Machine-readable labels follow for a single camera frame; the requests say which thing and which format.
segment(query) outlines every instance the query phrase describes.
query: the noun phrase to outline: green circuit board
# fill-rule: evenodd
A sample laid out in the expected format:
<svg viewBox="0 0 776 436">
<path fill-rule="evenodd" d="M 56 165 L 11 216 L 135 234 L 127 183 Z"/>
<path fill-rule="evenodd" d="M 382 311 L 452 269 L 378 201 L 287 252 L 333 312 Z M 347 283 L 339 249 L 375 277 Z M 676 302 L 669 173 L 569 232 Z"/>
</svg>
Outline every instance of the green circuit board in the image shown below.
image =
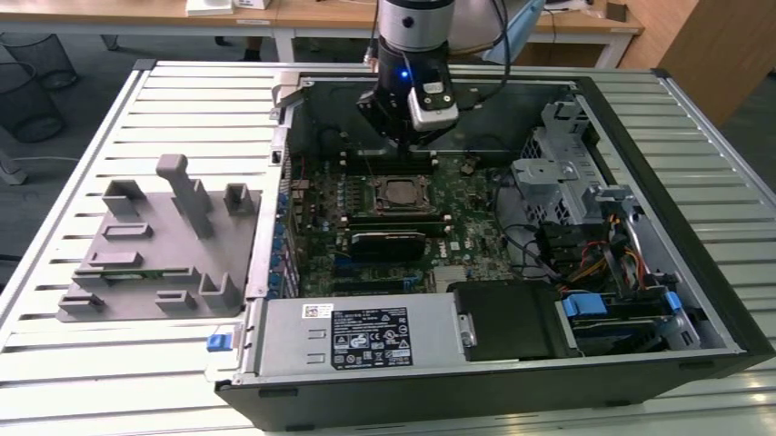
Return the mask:
<svg viewBox="0 0 776 436">
<path fill-rule="evenodd" d="M 409 293 L 436 292 L 433 271 L 446 266 L 460 266 L 473 281 L 514 277 L 493 222 L 493 175 L 488 169 L 470 173 L 469 168 L 465 174 L 468 162 L 464 155 L 440 156 L 433 174 L 421 176 L 346 175 L 335 162 L 305 169 L 309 178 L 293 183 L 301 296 L 337 295 L 337 283 L 381 281 L 402 281 Z M 399 198 L 401 203 L 391 203 L 390 198 Z M 422 259 L 410 263 L 354 263 L 349 240 L 358 230 L 342 222 L 342 217 L 393 213 L 432 213 L 446 218 L 444 223 L 418 218 L 411 229 L 395 223 L 367 226 L 373 232 L 416 230 L 434 234 L 426 238 Z"/>
</svg>

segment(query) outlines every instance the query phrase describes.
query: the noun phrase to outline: mesh trash bin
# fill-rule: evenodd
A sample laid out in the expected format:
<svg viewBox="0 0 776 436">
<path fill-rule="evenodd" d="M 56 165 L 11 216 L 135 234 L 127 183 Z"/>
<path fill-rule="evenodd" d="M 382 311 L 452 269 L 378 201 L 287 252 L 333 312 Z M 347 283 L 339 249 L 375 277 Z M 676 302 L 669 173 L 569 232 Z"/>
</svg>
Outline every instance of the mesh trash bin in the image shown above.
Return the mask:
<svg viewBox="0 0 776 436">
<path fill-rule="evenodd" d="M 3 33 L 0 45 L 13 59 L 35 67 L 38 80 L 46 89 L 64 88 L 78 79 L 56 35 Z"/>
<path fill-rule="evenodd" d="M 64 127 L 58 107 L 35 77 L 32 65 L 0 63 L 0 125 L 21 143 L 43 141 Z"/>
</svg>

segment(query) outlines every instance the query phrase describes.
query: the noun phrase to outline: cpu socket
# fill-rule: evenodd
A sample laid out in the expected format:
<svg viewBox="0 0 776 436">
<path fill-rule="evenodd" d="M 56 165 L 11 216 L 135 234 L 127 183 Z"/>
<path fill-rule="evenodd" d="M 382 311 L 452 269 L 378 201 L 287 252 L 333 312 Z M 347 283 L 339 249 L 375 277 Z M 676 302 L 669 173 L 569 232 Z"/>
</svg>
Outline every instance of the cpu socket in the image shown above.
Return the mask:
<svg viewBox="0 0 776 436">
<path fill-rule="evenodd" d="M 375 211 L 378 213 L 433 213 L 436 208 L 428 198 L 428 179 L 420 177 L 377 177 Z"/>
</svg>

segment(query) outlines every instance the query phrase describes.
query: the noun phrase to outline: aluminum slotted surface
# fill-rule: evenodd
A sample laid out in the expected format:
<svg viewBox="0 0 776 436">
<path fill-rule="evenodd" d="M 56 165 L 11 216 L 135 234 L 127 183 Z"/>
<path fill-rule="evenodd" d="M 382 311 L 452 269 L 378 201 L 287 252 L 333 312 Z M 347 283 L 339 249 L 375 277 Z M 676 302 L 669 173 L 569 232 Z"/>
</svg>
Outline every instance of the aluminum slotted surface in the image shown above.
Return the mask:
<svg viewBox="0 0 776 436">
<path fill-rule="evenodd" d="M 34 243 L 27 273 L 19 273 L 9 284 L 20 285 L 20 293 L 0 330 L 4 436 L 261 434 L 212 393 L 212 383 L 203 376 L 204 338 L 219 325 L 241 318 L 63 324 L 54 315 L 106 211 L 99 194 L 112 178 L 132 177 L 143 190 L 168 191 L 154 175 L 155 157 L 184 153 L 190 173 L 207 189 L 219 190 L 226 183 L 262 188 L 273 137 L 273 77 L 291 67 L 167 62 L 151 73 L 134 73 L 126 103 L 116 104 L 103 127 L 106 136 L 99 135 L 90 147 L 96 152 L 94 163 L 80 183 L 72 181 L 71 193 L 66 187 L 63 197 L 71 198 L 60 200 L 62 216 L 55 205 L 42 228 L 44 248 L 36 250 Z M 333 74 L 363 71 L 354 65 L 331 64 L 303 68 L 310 69 Z M 496 70 L 468 67 L 466 71 Z M 641 72 L 526 69 L 520 73 L 592 75 L 760 327 L 776 337 L 773 204 L 729 148 L 704 133 L 704 120 L 692 110 L 688 114 L 687 103 L 685 107 L 679 104 L 677 90 Z M 606 149 L 602 152 L 617 168 L 617 159 Z M 13 300 L 13 291 L 5 289 L 0 304 Z M 585 435 L 773 434 L 773 405 L 776 361 L 727 379 L 693 382 L 639 406 L 321 434 L 496 435 L 534 430 Z"/>
</svg>

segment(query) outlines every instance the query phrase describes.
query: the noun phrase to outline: power supply label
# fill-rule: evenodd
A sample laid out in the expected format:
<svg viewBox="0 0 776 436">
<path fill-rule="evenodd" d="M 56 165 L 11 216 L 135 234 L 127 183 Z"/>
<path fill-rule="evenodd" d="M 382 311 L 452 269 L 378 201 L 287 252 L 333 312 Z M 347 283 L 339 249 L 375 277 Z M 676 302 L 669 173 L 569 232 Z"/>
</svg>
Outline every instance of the power supply label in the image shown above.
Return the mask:
<svg viewBox="0 0 776 436">
<path fill-rule="evenodd" d="M 331 366 L 365 370 L 413 365 L 407 308 L 331 312 Z"/>
</svg>

